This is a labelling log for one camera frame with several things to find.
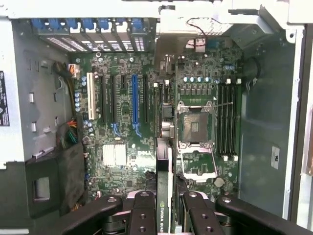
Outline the metal CPU socket cover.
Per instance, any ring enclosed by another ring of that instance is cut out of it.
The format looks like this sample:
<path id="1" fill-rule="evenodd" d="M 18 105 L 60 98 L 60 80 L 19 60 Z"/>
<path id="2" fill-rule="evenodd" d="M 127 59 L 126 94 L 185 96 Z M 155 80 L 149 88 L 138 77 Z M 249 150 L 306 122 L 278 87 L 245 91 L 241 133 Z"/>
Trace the metal CPU socket cover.
<path id="1" fill-rule="evenodd" d="M 206 183 L 209 179 L 218 177 L 218 170 L 213 147 L 192 153 L 180 153 L 181 173 L 187 180 L 195 183 Z"/>

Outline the silver chipset heatsink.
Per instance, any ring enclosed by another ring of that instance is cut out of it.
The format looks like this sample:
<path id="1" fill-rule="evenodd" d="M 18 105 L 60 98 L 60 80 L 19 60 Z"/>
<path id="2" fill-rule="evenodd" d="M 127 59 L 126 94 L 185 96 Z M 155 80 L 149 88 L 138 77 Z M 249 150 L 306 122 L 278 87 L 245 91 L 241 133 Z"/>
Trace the silver chipset heatsink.
<path id="1" fill-rule="evenodd" d="M 127 164 L 126 144 L 105 144 L 102 146 L 103 166 L 115 167 Z"/>

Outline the green Dell motherboard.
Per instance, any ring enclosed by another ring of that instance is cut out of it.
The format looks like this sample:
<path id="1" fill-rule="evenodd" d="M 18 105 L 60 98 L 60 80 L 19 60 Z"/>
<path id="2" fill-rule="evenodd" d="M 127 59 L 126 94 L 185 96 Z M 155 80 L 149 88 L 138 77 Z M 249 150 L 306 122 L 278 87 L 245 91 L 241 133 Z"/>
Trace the green Dell motherboard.
<path id="1" fill-rule="evenodd" d="M 215 179 L 206 183 L 195 183 L 187 180 L 189 190 L 202 191 L 207 195 L 234 194 L 238 190 L 238 166 L 231 154 L 226 152 L 225 161 L 222 154 L 217 154 L 217 104 L 218 85 L 236 86 L 236 79 L 241 79 L 243 55 L 239 49 L 211 49 L 204 53 L 186 51 L 177 57 L 176 75 L 176 107 L 180 100 L 185 104 L 205 104 L 211 100 L 215 107 L 214 155 L 218 177 L 225 184 L 221 188 L 214 185 Z M 156 174 L 157 154 L 154 133 L 154 83 L 157 82 L 155 56 L 151 53 L 81 53 L 74 55 L 69 71 L 75 75 L 74 103 L 77 114 L 81 115 L 82 142 L 87 160 L 87 185 L 92 198 L 101 194 L 112 193 L 126 195 L 133 190 L 146 187 L 145 173 Z M 94 74 L 96 116 L 90 120 L 88 116 L 87 72 Z M 139 131 L 138 136 L 133 129 L 132 75 L 138 77 L 139 94 Z M 149 122 L 143 119 L 143 75 L 148 76 L 149 86 Z M 106 122 L 101 119 L 100 79 L 106 80 Z M 115 78 L 116 123 L 112 123 L 110 76 Z M 127 90 L 121 89 L 121 75 L 128 80 Z M 238 122 L 236 150 L 239 157 L 240 107 L 241 89 L 238 89 Z M 223 111 L 221 113 L 221 140 L 223 131 Z M 176 176 L 181 173 L 178 141 L 176 136 L 177 158 Z M 115 167 L 103 166 L 102 146 L 105 144 L 126 144 L 127 164 Z"/>

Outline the metal CPU socket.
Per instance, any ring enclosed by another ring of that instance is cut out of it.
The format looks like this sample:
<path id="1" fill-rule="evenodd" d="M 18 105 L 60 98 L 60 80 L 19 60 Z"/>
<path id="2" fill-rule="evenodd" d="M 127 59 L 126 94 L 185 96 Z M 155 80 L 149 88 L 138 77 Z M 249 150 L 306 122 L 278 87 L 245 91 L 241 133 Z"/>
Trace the metal CPU socket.
<path id="1" fill-rule="evenodd" d="M 211 100 L 205 104 L 177 105 L 179 153 L 208 153 L 214 145 L 215 107 Z"/>

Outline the white printed case label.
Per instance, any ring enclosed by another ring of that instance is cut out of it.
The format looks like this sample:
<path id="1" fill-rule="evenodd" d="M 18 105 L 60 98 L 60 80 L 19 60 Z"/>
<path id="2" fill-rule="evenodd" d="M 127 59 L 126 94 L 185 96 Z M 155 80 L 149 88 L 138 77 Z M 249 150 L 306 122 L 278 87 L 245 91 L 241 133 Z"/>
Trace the white printed case label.
<path id="1" fill-rule="evenodd" d="M 280 157 L 280 148 L 272 146 L 271 150 L 271 167 L 278 169 L 279 168 L 279 157 Z"/>

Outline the blue expansion slot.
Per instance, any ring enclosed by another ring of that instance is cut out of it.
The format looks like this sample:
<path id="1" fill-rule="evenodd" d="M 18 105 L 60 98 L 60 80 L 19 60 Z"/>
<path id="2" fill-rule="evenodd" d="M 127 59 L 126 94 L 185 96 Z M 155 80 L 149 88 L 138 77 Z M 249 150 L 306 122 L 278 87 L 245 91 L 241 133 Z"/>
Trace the blue expansion slot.
<path id="1" fill-rule="evenodd" d="M 139 94 L 138 94 L 138 77 L 137 74 L 132 75 L 132 99 L 133 99 L 133 129 L 136 134 L 141 137 L 139 131 Z"/>

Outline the long black expansion slot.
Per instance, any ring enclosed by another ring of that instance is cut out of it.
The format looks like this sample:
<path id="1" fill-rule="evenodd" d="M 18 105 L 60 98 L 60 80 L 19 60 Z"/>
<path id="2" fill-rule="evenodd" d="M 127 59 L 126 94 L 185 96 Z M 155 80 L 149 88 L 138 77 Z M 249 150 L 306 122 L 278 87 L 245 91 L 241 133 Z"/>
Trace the long black expansion slot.
<path id="1" fill-rule="evenodd" d="M 112 123 L 116 123 L 116 100 L 115 100 L 115 78 L 114 75 L 110 76 L 110 91 L 111 91 L 111 113 L 112 113 Z"/>
<path id="2" fill-rule="evenodd" d="M 100 101 L 101 101 L 101 119 L 102 122 L 106 122 L 106 80 L 103 75 L 99 77 L 100 79 Z"/>
<path id="3" fill-rule="evenodd" d="M 143 119 L 144 123 L 149 122 L 149 86 L 148 76 L 143 75 Z"/>

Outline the grey metal PC case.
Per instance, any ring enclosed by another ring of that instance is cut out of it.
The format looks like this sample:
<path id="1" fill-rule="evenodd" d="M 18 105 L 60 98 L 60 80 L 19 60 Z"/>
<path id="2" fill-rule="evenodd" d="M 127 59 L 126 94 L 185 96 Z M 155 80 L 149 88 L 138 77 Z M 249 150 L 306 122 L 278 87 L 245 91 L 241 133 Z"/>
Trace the grey metal PC case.
<path id="1" fill-rule="evenodd" d="M 151 53 L 161 34 L 179 36 L 182 52 L 242 52 L 238 190 L 230 195 L 291 221 L 299 86 L 313 23 L 290 20 L 289 0 L 0 0 L 0 71 L 10 126 L 0 126 L 0 235 L 60 235 L 60 220 L 92 198 L 74 103 L 81 53 Z M 33 18 L 45 20 L 36 29 Z M 49 26 L 60 19 L 61 28 Z M 69 28 L 66 18 L 76 18 Z M 92 18 L 94 30 L 82 26 Z M 100 29 L 98 18 L 110 20 Z M 125 18 L 116 25 L 116 18 Z M 132 18 L 143 31 L 132 33 Z M 280 148 L 271 167 L 272 146 Z M 313 229 L 300 226 L 313 232 Z"/>

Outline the white expansion slot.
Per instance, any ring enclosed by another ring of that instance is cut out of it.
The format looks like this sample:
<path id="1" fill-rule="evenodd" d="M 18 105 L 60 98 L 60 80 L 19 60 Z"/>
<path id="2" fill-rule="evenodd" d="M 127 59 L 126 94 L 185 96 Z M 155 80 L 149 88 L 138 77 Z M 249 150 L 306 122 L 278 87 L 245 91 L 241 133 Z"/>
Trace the white expansion slot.
<path id="1" fill-rule="evenodd" d="M 87 92 L 88 92 L 88 116 L 90 120 L 94 120 L 96 116 L 96 102 L 95 102 L 94 74 L 92 72 L 87 72 Z"/>

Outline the black printed case label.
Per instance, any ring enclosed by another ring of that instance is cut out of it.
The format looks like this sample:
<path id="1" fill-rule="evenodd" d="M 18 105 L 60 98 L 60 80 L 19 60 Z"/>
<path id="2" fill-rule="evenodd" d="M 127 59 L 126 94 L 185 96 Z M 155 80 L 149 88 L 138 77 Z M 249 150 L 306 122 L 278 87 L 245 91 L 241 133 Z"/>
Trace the black printed case label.
<path id="1" fill-rule="evenodd" d="M 10 126 L 4 72 L 0 71 L 0 126 Z"/>

